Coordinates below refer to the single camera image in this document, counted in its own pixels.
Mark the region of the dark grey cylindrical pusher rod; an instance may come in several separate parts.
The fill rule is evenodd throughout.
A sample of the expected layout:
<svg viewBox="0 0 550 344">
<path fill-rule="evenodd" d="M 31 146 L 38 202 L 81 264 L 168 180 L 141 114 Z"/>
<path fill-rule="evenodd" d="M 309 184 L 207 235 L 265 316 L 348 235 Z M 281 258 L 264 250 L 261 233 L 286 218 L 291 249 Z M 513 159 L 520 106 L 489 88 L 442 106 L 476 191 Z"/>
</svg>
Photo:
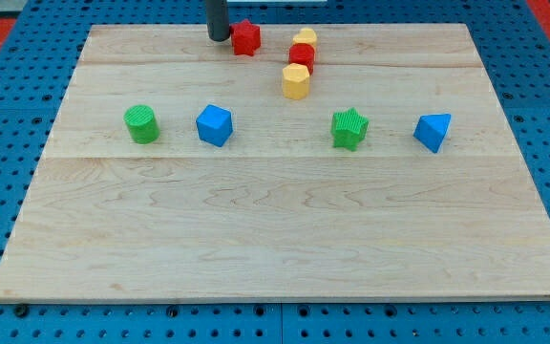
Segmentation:
<svg viewBox="0 0 550 344">
<path fill-rule="evenodd" d="M 205 0 L 204 8 L 209 38 L 216 42 L 227 40 L 230 36 L 227 1 Z"/>
</svg>

